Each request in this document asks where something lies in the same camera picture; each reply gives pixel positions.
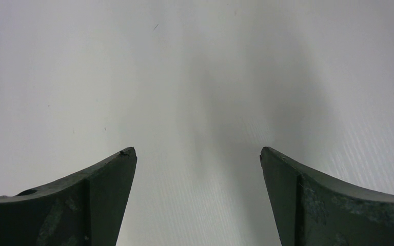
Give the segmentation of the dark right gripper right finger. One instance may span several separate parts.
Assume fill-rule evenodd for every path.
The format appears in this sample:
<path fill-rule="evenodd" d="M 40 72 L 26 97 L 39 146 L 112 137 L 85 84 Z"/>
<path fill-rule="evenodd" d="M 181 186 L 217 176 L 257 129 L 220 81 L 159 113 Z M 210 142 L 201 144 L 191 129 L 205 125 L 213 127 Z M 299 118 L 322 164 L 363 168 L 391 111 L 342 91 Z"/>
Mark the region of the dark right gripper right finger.
<path fill-rule="evenodd" d="M 394 195 L 362 188 L 264 147 L 266 189 L 282 245 L 394 245 Z"/>

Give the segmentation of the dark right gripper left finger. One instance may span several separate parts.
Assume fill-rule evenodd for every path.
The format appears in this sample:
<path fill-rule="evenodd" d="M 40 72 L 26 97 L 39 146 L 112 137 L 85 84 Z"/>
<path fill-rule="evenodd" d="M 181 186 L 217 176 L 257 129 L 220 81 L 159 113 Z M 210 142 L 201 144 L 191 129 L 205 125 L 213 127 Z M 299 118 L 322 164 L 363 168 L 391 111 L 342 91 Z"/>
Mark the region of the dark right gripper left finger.
<path fill-rule="evenodd" d="M 15 196 L 0 196 L 0 245 L 116 245 L 136 170 L 133 147 Z"/>

